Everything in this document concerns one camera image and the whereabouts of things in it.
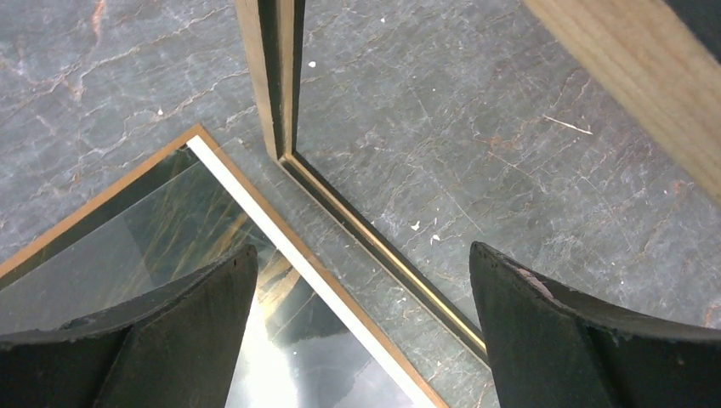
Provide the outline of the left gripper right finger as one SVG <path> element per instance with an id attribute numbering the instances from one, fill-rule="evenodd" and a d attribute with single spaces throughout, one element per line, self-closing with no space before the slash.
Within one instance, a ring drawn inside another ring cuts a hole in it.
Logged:
<path id="1" fill-rule="evenodd" d="M 719 406 L 718 330 L 607 303 L 483 242 L 469 275 L 501 406 Z"/>

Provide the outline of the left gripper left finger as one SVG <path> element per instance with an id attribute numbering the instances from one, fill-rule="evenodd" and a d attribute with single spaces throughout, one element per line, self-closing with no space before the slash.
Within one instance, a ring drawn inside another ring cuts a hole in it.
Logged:
<path id="1" fill-rule="evenodd" d="M 1 337 L 4 407 L 222 407 L 258 278 L 246 245 L 53 330 Z"/>

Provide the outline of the clear plastic sheet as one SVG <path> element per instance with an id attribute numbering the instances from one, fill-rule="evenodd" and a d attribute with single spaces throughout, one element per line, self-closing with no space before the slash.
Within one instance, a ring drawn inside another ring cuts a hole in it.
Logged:
<path id="1" fill-rule="evenodd" d="M 223 144 L 239 170 L 241 205 L 412 401 L 497 407 L 490 370 L 319 204 L 239 139 Z"/>

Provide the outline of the brown frame backing board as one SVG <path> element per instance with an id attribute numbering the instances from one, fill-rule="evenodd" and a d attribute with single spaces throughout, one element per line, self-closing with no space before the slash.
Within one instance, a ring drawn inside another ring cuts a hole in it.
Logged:
<path id="1" fill-rule="evenodd" d="M 258 278 L 227 407 L 422 407 L 241 205 L 239 170 L 191 127 L 1 264 L 1 331 L 50 330 L 252 245 Z"/>

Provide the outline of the black wooden picture frame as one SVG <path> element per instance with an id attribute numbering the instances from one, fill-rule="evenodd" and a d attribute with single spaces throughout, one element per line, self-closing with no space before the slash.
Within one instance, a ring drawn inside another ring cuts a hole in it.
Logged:
<path id="1" fill-rule="evenodd" d="M 241 39 L 270 159 L 407 289 L 479 361 L 484 336 L 440 289 L 297 151 L 303 1 L 236 1 Z"/>

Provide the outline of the glossy photo print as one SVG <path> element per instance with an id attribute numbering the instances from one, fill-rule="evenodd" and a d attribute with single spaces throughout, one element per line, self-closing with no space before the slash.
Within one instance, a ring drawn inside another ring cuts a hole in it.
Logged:
<path id="1" fill-rule="evenodd" d="M 195 127 L 2 265 L 1 404 L 442 400 Z"/>

